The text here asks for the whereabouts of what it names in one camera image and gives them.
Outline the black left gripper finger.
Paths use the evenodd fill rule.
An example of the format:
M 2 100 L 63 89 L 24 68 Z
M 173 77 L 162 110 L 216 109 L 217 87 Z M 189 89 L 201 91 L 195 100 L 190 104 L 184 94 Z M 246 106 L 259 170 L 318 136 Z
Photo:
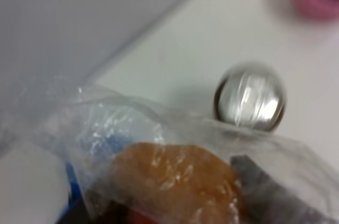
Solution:
M 247 223 L 338 223 L 276 182 L 246 155 L 233 156 L 247 207 Z

